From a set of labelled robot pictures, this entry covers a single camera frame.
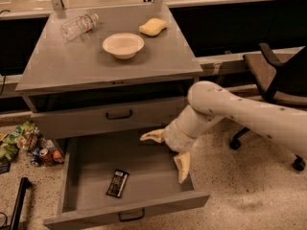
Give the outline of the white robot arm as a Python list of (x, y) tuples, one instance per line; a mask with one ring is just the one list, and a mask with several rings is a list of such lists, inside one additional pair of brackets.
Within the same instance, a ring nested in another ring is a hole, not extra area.
[(191, 154), (198, 137), (224, 118), (307, 158), (307, 112), (246, 99), (211, 81), (198, 81), (188, 90), (188, 105), (166, 127), (143, 134), (140, 139), (166, 144), (177, 155), (178, 181), (189, 174)]

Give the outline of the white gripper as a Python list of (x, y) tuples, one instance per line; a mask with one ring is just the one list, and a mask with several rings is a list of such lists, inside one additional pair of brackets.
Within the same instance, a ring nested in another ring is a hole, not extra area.
[(188, 150), (193, 147), (196, 141), (195, 138), (191, 138), (181, 131), (177, 121), (173, 120), (165, 129), (156, 129), (143, 134), (140, 140), (153, 140), (157, 143), (165, 142), (171, 150), (179, 152), (174, 157), (174, 161), (178, 170), (178, 183), (184, 182), (190, 170), (191, 153)]

